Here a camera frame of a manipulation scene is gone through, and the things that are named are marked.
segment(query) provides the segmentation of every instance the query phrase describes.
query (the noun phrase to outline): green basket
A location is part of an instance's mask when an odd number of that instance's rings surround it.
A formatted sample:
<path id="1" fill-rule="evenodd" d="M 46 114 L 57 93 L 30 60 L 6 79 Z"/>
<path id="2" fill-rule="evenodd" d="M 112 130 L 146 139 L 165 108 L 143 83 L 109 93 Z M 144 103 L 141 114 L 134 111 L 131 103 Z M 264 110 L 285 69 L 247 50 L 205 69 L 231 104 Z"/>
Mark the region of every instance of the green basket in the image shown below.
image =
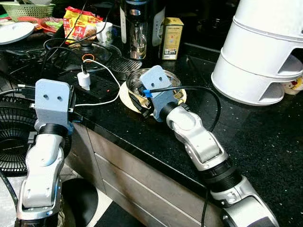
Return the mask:
<path id="1" fill-rule="evenodd" d="M 49 5 L 34 5 L 34 4 L 18 4 L 11 1 L 0 2 L 9 17 L 18 21 L 19 17 L 36 17 L 44 18 L 51 17 L 54 4 Z"/>

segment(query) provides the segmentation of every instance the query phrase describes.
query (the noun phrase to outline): blue cable tie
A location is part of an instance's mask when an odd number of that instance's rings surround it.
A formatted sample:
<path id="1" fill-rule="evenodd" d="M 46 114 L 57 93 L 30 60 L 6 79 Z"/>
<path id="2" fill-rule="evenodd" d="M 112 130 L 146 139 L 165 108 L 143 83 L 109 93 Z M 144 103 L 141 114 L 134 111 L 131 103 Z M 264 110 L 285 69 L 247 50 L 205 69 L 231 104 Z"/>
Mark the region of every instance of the blue cable tie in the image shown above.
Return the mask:
<path id="1" fill-rule="evenodd" d="M 143 90 L 143 93 L 145 94 L 145 97 L 152 98 L 152 94 L 150 90 Z"/>

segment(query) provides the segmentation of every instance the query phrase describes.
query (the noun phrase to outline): white mug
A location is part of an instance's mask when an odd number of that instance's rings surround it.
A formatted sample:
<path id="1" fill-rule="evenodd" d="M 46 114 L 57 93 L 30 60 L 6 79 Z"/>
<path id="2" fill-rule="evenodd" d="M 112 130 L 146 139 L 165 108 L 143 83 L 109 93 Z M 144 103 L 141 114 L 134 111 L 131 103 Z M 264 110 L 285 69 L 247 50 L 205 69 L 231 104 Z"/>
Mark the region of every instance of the white mug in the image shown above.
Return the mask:
<path id="1" fill-rule="evenodd" d="M 105 24 L 105 22 L 96 23 L 97 32 L 99 32 L 103 29 L 104 24 Z M 105 46 L 108 44 L 111 44 L 113 42 L 112 28 L 113 28 L 113 24 L 107 22 L 104 30 L 102 32 L 100 32 L 99 34 L 97 34 L 98 41 Z"/>

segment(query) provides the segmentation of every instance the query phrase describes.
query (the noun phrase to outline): electric fan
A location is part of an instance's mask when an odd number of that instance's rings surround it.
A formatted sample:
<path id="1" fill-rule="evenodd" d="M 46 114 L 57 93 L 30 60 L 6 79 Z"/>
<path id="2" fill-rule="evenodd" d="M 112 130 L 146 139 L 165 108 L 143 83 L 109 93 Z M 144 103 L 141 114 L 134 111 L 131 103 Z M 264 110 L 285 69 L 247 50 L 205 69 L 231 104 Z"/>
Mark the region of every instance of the electric fan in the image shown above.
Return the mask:
<path id="1" fill-rule="evenodd" d="M 31 145 L 28 138 L 37 120 L 30 109 L 33 101 L 11 96 L 0 96 L 0 169 L 5 176 L 27 174 L 25 157 Z M 71 137 L 66 136 L 64 157 L 71 149 Z"/>

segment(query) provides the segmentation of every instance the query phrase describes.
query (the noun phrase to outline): kitchen counter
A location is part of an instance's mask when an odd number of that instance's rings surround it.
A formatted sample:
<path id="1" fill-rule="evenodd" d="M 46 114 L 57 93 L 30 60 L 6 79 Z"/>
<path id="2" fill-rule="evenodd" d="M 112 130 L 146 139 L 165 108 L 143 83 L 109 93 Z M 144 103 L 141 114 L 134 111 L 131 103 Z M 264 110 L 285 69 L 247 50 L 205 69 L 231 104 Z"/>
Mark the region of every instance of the kitchen counter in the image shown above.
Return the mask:
<path id="1" fill-rule="evenodd" d="M 16 50 L 17 46 L 25 48 L 26 41 L 0 49 Z M 209 86 L 215 90 L 210 75 L 219 53 L 191 45 L 183 45 L 180 53 L 177 61 L 164 61 L 161 66 L 175 73 L 183 85 Z M 191 68 L 188 57 L 193 63 Z M 303 226 L 303 92 L 285 95 L 280 103 L 267 107 L 242 105 L 216 93 L 222 109 L 214 135 L 270 206 L 280 226 Z M 77 96 L 77 103 L 84 102 L 81 95 Z M 209 128 L 216 114 L 211 95 L 187 91 L 187 104 Z M 166 124 L 152 117 L 144 119 L 120 99 L 103 106 L 79 107 L 75 113 L 91 130 L 204 196 L 205 188 L 195 166 Z"/>

